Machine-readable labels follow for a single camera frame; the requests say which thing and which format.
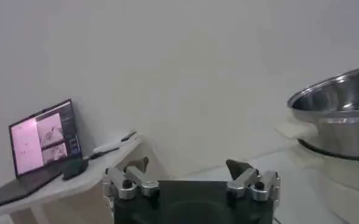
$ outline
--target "laptop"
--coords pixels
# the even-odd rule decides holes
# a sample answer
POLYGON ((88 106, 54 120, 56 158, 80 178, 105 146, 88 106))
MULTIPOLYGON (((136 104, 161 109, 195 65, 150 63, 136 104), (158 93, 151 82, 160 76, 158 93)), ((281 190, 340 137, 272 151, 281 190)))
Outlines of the laptop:
POLYGON ((0 187, 0 206, 27 197, 82 157, 71 99, 9 126, 16 179, 0 187))

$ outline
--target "white table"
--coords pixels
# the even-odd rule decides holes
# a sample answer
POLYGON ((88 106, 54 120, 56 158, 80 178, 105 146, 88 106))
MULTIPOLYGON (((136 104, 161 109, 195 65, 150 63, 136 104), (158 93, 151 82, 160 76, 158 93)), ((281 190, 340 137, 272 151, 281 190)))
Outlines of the white table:
POLYGON ((141 143, 142 137, 138 136, 122 146, 119 150, 110 152, 101 158, 90 161, 87 170, 81 175, 68 181, 63 181, 61 175, 32 195, 0 206, 0 215, 31 208, 38 224, 49 224, 42 208, 43 203, 58 200, 91 189, 100 182, 106 168, 117 166, 141 143))
MULTIPOLYGON (((276 170, 281 176, 281 203, 275 217, 282 224, 343 224, 323 203, 314 185, 319 175, 314 169, 294 165, 287 151, 273 153, 248 161, 261 172, 276 170)), ((205 172, 182 177, 181 180, 231 180, 228 168, 221 166, 205 172)))

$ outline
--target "stainless steel bowl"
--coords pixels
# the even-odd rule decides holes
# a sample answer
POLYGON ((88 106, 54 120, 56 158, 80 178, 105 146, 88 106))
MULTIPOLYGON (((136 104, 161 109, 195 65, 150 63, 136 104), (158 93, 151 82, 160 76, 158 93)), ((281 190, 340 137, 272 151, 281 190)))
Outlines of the stainless steel bowl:
POLYGON ((296 119, 317 126, 321 150, 359 160, 359 69, 303 89, 288 107, 296 119))

